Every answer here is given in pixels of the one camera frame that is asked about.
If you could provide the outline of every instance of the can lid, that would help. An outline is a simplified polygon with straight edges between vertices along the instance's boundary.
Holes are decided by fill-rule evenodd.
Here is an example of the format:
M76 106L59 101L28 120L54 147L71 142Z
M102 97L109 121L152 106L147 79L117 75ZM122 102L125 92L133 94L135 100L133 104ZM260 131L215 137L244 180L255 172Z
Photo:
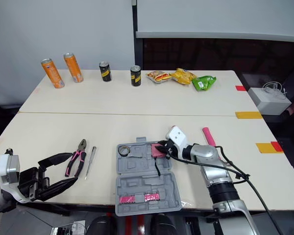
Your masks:
M99 63L99 66L100 67L106 67L106 66L108 66L109 65L109 62L107 62L107 61L101 61L100 63Z
M52 60L49 58L49 59L44 59L41 61L42 64L47 64L47 63L50 63Z
M63 55L64 58L71 58L71 57L73 57L73 56L74 56L74 54L73 54L72 52L70 52L70 53L65 53L65 54Z
M141 67L138 66L138 65L134 65L134 66L131 67L131 71L133 71L133 72L138 72L140 70L141 70Z

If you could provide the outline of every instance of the white wall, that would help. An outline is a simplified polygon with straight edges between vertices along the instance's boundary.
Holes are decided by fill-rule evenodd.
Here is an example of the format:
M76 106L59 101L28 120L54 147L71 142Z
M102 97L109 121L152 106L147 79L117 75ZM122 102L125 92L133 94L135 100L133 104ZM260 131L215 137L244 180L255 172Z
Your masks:
M141 38L294 42L294 0L137 0Z
M134 64L131 0L0 0L0 105L22 104L45 76L40 61L66 69L73 52L81 69Z

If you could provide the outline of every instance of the soda can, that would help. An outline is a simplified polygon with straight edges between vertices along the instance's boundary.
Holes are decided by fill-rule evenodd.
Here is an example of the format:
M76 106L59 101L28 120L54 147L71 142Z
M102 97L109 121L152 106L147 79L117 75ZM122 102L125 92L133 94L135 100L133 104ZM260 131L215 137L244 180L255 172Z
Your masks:
M82 82L84 80L83 75L79 69L78 63L73 53L65 53L63 55L65 62L70 70L71 76L74 82Z
M101 61L99 63L99 68L101 72L101 76L103 81L110 82L111 81L111 71L109 67L109 62L107 61Z
M64 82L62 81L57 68L55 67L53 61L50 58L42 60L41 65L46 71L46 74L48 75L50 81L52 82L55 88L64 87Z
M141 67L134 65L131 67L131 82L134 87L141 84Z

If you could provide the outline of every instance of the gray plastic tool case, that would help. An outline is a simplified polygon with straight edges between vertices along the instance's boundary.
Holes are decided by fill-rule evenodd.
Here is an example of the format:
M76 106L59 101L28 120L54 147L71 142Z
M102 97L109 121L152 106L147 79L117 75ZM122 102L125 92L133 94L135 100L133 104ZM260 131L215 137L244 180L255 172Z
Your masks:
M161 213L179 211L182 208L175 176L171 169L170 160L151 156L151 144L145 137L136 138L136 143L119 144L117 146L116 180L116 215L127 216L136 214ZM122 157L118 148L126 145L130 148L129 156ZM160 200L145 201L145 194L158 193ZM135 203L120 203L120 197L135 196Z

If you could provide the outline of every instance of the snack bag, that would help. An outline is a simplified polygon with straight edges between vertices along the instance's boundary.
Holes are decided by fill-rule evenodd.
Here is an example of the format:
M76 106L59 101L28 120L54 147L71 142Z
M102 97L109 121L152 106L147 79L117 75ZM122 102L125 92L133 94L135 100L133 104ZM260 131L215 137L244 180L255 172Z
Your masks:
M176 69L175 73L170 73L170 75L175 81L184 85L190 84L191 81L196 78L196 75L191 72L179 68Z
M146 76L155 83L162 83L172 78L168 73L158 70L147 73Z
M192 80L192 83L197 91L200 90L208 90L212 84L216 81L216 77L212 76L203 76L203 77L197 77Z

